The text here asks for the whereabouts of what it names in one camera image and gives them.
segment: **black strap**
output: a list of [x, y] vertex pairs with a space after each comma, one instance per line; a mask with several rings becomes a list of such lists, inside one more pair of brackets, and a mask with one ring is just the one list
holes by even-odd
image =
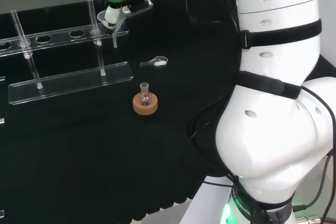
[[319, 19], [303, 26], [258, 33], [250, 33], [248, 30], [243, 30], [240, 34], [242, 48], [250, 49], [251, 47], [273, 46], [310, 39], [318, 36], [321, 32], [322, 21]]
[[295, 100], [301, 92], [300, 86], [247, 71], [240, 71], [235, 76], [235, 82], [237, 85], [245, 88], [279, 95], [293, 100]]

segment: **black table surface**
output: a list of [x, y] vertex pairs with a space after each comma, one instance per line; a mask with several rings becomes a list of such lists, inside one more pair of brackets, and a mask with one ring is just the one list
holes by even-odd
[[[96, 11], [105, 8], [95, 2]], [[0, 58], [0, 210], [4, 223], [130, 223], [193, 198], [206, 175], [222, 176], [191, 144], [186, 129], [198, 111], [232, 90], [240, 47], [216, 0], [191, 0], [190, 12], [223, 24], [190, 24], [185, 0], [155, 0], [152, 12], [127, 20], [118, 49], [105, 40], [106, 64], [128, 61], [131, 81], [8, 105], [7, 86], [31, 79], [22, 54]], [[89, 24], [86, 3], [20, 12], [26, 34]], [[8, 14], [0, 38], [14, 37]], [[139, 63], [166, 56], [162, 68]], [[92, 42], [34, 52], [41, 77], [98, 66]], [[309, 79], [335, 76], [323, 57]], [[132, 98], [146, 81], [159, 98], [149, 117]], [[199, 142], [214, 150], [218, 111]]]

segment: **hole in rack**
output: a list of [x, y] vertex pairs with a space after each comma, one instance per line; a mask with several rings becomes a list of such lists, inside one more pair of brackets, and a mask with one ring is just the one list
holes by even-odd
[[49, 42], [50, 40], [51, 40], [50, 35], [41, 36], [41, 37], [36, 38], [36, 41], [40, 44], [45, 44], [45, 43]]
[[7, 50], [11, 46], [12, 46], [12, 43], [10, 43], [10, 42], [6, 42], [6, 43], [3, 43], [3, 44], [0, 44], [0, 51]]
[[72, 37], [72, 38], [79, 38], [81, 36], [84, 35], [84, 31], [83, 30], [76, 30], [76, 31], [71, 31], [69, 33], [69, 35]]
[[245, 110], [245, 114], [247, 116], [249, 116], [250, 118], [256, 118], [257, 117], [257, 113], [252, 111], [252, 110]]

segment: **clear plastic stand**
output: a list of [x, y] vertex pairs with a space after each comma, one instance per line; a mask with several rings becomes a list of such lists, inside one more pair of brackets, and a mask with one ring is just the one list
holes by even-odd
[[105, 76], [101, 75], [99, 67], [59, 74], [41, 78], [42, 89], [36, 88], [34, 80], [10, 84], [8, 86], [8, 102], [9, 104], [20, 104], [128, 81], [132, 78], [133, 74], [127, 62], [105, 66]]
[[82, 42], [86, 40], [93, 40], [93, 43], [96, 48], [97, 59], [99, 67], [81, 70], [77, 72], [59, 74], [56, 76], [40, 78], [34, 64], [33, 60], [33, 50], [40, 49], [39, 47], [32, 46], [31, 40], [29, 36], [25, 36], [20, 21], [18, 19], [16, 11], [11, 11], [11, 16], [13, 19], [13, 23], [15, 25], [16, 31], [18, 33], [18, 38], [15, 38], [16, 45], [19, 48], [16, 48], [13, 51], [11, 46], [8, 48], [12, 50], [10, 54], [16, 54], [18, 52], [23, 52], [25, 59], [28, 61], [28, 65], [30, 67], [31, 75], [33, 76], [33, 80], [24, 81], [20, 83], [10, 84], [8, 86], [8, 103], [9, 104], [21, 104], [29, 101], [35, 101], [39, 99], [44, 99], [47, 97], [55, 97], [62, 94], [73, 93], [81, 90], [92, 89], [100, 86], [105, 86], [117, 82], [128, 81], [133, 79], [133, 73], [129, 67], [127, 62], [112, 64], [108, 66], [104, 66], [103, 60], [103, 44], [102, 38], [106, 38], [109, 35], [106, 35], [102, 29], [97, 24], [95, 8], [93, 5], [93, 0], [88, 0], [88, 7], [91, 18], [91, 25], [86, 26], [86, 36], [76, 40], [75, 34], [71, 34], [68, 30], [60, 30], [61, 34], [67, 36], [74, 36], [74, 41], [66, 41], [65, 39], [57, 44], [56, 46], [71, 44]]

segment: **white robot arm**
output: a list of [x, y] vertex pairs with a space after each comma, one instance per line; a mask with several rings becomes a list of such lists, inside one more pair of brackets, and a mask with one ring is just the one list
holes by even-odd
[[[333, 148], [329, 111], [301, 91], [309, 88], [336, 112], [336, 79], [304, 83], [320, 55], [318, 0], [237, 0], [237, 9], [242, 81], [216, 131], [218, 153], [245, 191], [233, 190], [230, 208], [235, 223], [261, 223], [243, 203], [252, 199], [274, 224], [294, 224], [295, 190]], [[122, 13], [132, 13], [129, 5], [110, 5], [104, 26], [113, 31]]]

